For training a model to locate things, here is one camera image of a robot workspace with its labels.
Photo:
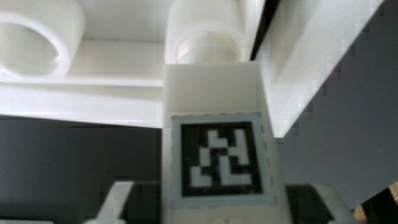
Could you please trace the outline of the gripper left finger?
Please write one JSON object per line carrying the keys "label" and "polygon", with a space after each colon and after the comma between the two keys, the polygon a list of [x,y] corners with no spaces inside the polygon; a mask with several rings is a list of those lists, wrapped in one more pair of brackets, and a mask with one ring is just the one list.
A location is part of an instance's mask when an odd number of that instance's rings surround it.
{"label": "gripper left finger", "polygon": [[128,201],[135,183],[132,181],[118,181],[112,184],[98,215],[84,224],[126,224],[121,213]]}

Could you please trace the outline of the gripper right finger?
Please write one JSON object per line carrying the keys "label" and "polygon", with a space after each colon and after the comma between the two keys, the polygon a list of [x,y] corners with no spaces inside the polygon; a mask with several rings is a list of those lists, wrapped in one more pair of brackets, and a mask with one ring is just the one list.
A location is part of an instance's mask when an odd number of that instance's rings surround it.
{"label": "gripper right finger", "polygon": [[313,187],[333,215],[327,224],[359,224],[336,189],[325,184],[315,184]]}

